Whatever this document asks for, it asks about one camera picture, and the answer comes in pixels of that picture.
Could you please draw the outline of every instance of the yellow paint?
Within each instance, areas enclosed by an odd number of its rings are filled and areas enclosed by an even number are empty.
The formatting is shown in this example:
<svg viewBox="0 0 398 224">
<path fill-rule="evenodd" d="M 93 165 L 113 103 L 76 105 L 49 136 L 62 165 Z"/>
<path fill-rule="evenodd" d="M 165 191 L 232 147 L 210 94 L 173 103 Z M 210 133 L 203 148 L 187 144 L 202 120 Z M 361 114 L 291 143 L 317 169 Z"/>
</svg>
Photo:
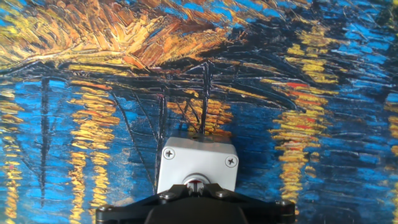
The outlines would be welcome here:
<svg viewBox="0 0 398 224">
<path fill-rule="evenodd" d="M 307 74 L 311 79 L 317 83 L 338 83 L 338 77 L 333 74 L 325 73 L 324 65 L 326 60 L 317 59 L 319 55 L 326 54 L 328 49 L 326 46 L 334 43 L 340 42 L 335 39 L 326 38 L 325 32 L 328 29 L 323 26 L 313 26 L 311 32 L 301 31 L 298 33 L 298 37 L 302 40 L 302 44 L 307 46 L 306 53 L 301 50 L 301 46 L 294 44 L 288 49 L 287 53 L 295 55 L 295 57 L 286 57 L 286 61 L 298 65 L 301 67 L 302 71 Z M 302 58 L 299 56 L 308 56 L 313 59 Z"/>
<path fill-rule="evenodd" d="M 287 53 L 301 56 L 305 55 L 305 52 L 300 49 L 299 44 L 293 44 L 293 47 L 287 49 Z"/>
<path fill-rule="evenodd" d="M 12 102 L 15 98 L 14 90 L 0 89 L 0 95 L 6 100 L 0 103 L 0 111 L 3 114 L 1 120 L 3 123 L 20 124 L 24 120 L 17 117 L 19 111 L 24 109 Z M 6 174 L 5 183 L 7 187 L 7 198 L 5 201 L 4 214 L 7 217 L 7 224 L 15 224 L 17 218 L 17 203 L 19 201 L 18 187 L 21 186 L 19 181 L 22 180 L 22 171 L 18 169 L 20 162 L 18 162 L 18 153 L 21 151 L 17 143 L 17 139 L 13 133 L 18 133 L 18 127 L 11 128 L 0 127 L 2 134 L 3 151 L 6 152 L 4 166 L 2 170 Z"/>
<path fill-rule="evenodd" d="M 337 76 L 325 72 L 324 59 L 319 56 L 326 54 L 326 46 L 337 40 L 326 38 L 326 28 L 313 24 L 311 32 L 302 31 L 298 33 L 301 45 L 294 44 L 288 49 L 287 53 L 291 57 L 286 57 L 286 61 L 301 68 L 313 81 L 317 83 L 337 83 Z M 289 96 L 296 105 L 305 109 L 305 112 L 286 111 L 279 119 L 274 120 L 280 124 L 280 129 L 271 130 L 273 138 L 279 142 L 275 147 L 277 150 L 284 151 L 283 156 L 279 157 L 284 161 L 282 165 L 283 173 L 280 178 L 284 182 L 281 188 L 282 198 L 297 202 L 299 191 L 302 190 L 301 178 L 302 168 L 308 162 L 307 147 L 320 147 L 318 136 L 322 135 L 326 129 L 324 105 L 328 103 L 325 95 L 336 95 L 335 91 L 320 90 L 302 83 L 281 83 L 270 80 L 261 80 L 269 83 L 272 88 Z M 319 153 L 314 152 L 310 156 L 312 162 L 319 161 Z M 305 167 L 305 173 L 311 177 L 316 177 L 315 169 L 311 166 Z"/>
<path fill-rule="evenodd" d="M 94 172 L 96 175 L 93 176 L 95 188 L 93 189 L 94 194 L 90 202 L 91 209 L 89 209 L 89 213 L 93 217 L 94 223 L 95 208 L 106 204 L 106 193 L 109 185 L 108 171 L 105 167 L 108 165 L 110 155 L 102 150 L 109 149 L 108 143 L 112 142 L 115 137 L 112 134 L 113 130 L 109 127 L 118 125 L 120 119 L 112 116 L 116 111 L 116 103 L 108 99 L 109 94 L 104 91 L 110 90 L 109 86 L 83 81 L 74 81 L 73 84 L 82 86 L 79 91 L 81 99 L 72 99 L 69 103 L 85 106 L 86 109 L 72 114 L 74 122 L 80 125 L 79 129 L 71 131 L 71 134 L 74 136 L 72 146 L 91 151 L 90 159 L 95 165 Z M 85 185 L 81 172 L 86 165 L 86 158 L 87 155 L 83 151 L 75 152 L 72 155 L 72 163 L 75 165 L 76 170 L 72 176 L 79 177 L 75 181 L 72 181 L 72 184 L 76 187 L 75 191 L 82 189 L 83 193 Z M 75 203 L 75 207 L 72 210 L 72 215 L 70 216 L 71 223 L 80 223 L 81 213 L 84 212 L 81 207 L 83 193 L 75 194 L 75 200 L 78 203 Z"/>
<path fill-rule="evenodd" d="M 395 113 L 398 113 L 398 104 L 396 103 L 386 103 L 384 106 L 385 110 L 392 111 Z M 391 136 L 398 139 L 398 116 L 392 115 L 389 117 L 389 122 L 390 122 L 390 132 Z M 391 147 L 391 152 L 394 153 L 396 156 L 398 156 L 398 146 L 392 146 Z M 394 219 L 393 223 L 398 223 L 398 182 L 395 184 L 395 190 L 394 193 L 396 197 L 393 199 L 394 205 L 396 206 L 396 209 L 393 211 L 394 214 Z"/>
<path fill-rule="evenodd" d="M 69 65 L 68 69 L 74 70 L 74 71 L 98 72 L 98 73 L 105 73 L 105 74 L 112 74 L 112 75 L 121 75 L 121 76 L 125 76 L 125 77 L 138 76 L 137 74 L 132 73 L 132 72 L 122 71 L 122 70 L 118 70 L 115 68 L 109 68 L 109 67 L 100 67 L 100 66 L 96 66 L 96 65 L 71 64 L 71 65 Z"/>
<path fill-rule="evenodd" d="M 189 90 L 189 93 L 194 96 L 198 96 L 198 93 L 194 90 Z M 168 102 L 167 107 L 170 108 L 174 113 L 184 114 L 184 119 L 189 123 L 189 131 L 197 131 L 201 124 L 202 115 L 202 100 L 191 99 L 189 101 L 183 101 L 181 103 Z M 232 113 L 226 112 L 230 109 L 230 106 L 222 103 L 218 100 L 208 100 L 208 108 L 205 123 L 205 132 L 207 134 L 219 134 L 219 135 L 231 135 L 229 131 L 220 129 L 222 124 L 231 122 L 233 117 Z"/>
</svg>

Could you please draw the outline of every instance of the painting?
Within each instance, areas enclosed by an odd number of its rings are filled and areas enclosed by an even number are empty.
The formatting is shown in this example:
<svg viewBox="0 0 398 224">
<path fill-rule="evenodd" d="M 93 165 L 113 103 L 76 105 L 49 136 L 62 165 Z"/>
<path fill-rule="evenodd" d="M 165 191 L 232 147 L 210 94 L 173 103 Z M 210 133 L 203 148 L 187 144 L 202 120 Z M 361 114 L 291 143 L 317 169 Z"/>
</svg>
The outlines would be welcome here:
<svg viewBox="0 0 398 224">
<path fill-rule="evenodd" d="M 398 223 L 397 0 L 1 0 L 0 222 L 155 193 L 174 131 L 297 223 Z"/>
</svg>

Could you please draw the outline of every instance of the black mount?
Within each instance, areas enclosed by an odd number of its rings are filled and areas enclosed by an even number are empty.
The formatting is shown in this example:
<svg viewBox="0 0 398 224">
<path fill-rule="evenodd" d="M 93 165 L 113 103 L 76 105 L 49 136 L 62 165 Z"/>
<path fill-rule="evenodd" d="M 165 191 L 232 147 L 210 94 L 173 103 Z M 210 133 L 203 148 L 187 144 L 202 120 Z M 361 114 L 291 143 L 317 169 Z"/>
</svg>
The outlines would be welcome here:
<svg viewBox="0 0 398 224">
<path fill-rule="evenodd" d="M 263 202 L 218 184 L 205 184 L 200 192 L 186 185 L 173 187 L 125 207 L 101 206 L 96 224 L 247 224 L 295 221 L 295 204 L 282 200 Z"/>
</svg>

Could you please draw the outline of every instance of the impasto brushstroke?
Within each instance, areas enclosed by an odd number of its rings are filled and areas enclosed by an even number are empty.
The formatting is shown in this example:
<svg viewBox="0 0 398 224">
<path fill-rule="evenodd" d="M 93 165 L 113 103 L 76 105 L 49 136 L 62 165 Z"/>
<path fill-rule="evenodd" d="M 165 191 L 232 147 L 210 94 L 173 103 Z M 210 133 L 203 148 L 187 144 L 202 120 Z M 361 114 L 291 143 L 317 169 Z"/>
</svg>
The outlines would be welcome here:
<svg viewBox="0 0 398 224">
<path fill-rule="evenodd" d="M 3 0 L 0 222 L 153 194 L 177 130 L 297 223 L 398 222 L 398 1 Z"/>
</svg>

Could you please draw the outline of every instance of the blue paint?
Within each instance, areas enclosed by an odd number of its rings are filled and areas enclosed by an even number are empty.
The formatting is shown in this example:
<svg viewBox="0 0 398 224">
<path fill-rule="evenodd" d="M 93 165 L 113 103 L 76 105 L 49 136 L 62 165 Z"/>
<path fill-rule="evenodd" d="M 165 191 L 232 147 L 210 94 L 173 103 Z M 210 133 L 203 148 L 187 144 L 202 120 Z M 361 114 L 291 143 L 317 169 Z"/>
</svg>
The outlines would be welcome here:
<svg viewBox="0 0 398 224">
<path fill-rule="evenodd" d="M 222 14 L 222 15 L 225 16 L 229 21 L 232 21 L 232 20 L 233 20 L 233 17 L 232 17 L 231 12 L 229 12 L 229 11 L 226 10 L 226 9 L 223 9 L 223 8 L 221 8 L 221 7 L 216 7 L 216 8 L 213 8 L 212 11 L 213 11 L 214 13 L 217 13 L 217 14 Z"/>
<path fill-rule="evenodd" d="M 370 62 L 378 63 L 381 65 L 387 60 L 387 58 L 383 55 L 367 55 L 365 56 L 365 58 Z"/>
<path fill-rule="evenodd" d="M 379 50 L 388 50 L 388 48 L 390 47 L 389 44 L 378 41 L 369 42 L 368 46 Z"/>
<path fill-rule="evenodd" d="M 188 19 L 188 15 L 184 12 L 178 11 L 176 9 L 170 8 L 170 7 L 165 7 L 164 12 L 181 17 L 182 19 Z"/>
<path fill-rule="evenodd" d="M 247 0 L 235 0 L 237 3 L 246 6 L 248 9 L 253 9 L 257 12 L 262 10 L 262 5 Z"/>
<path fill-rule="evenodd" d="M 390 93 L 386 99 L 387 103 L 398 103 L 398 93 Z"/>
<path fill-rule="evenodd" d="M 275 9 L 264 9 L 262 13 L 265 16 L 271 16 L 271 17 L 280 17 L 279 13 L 275 11 Z"/>
<path fill-rule="evenodd" d="M 286 9 L 297 8 L 297 6 L 295 4 L 293 4 L 292 2 L 288 2 L 288 1 L 278 1 L 277 5 L 278 5 L 278 7 L 286 8 Z"/>
<path fill-rule="evenodd" d="M 199 6 L 198 4 L 189 2 L 183 5 L 185 8 L 187 9 L 192 9 L 198 12 L 204 12 L 203 8 L 201 6 Z"/>
<path fill-rule="evenodd" d="M 359 160 L 371 164 L 377 164 L 379 162 L 379 158 L 377 158 L 374 155 L 369 155 L 369 154 L 360 154 Z"/>
</svg>

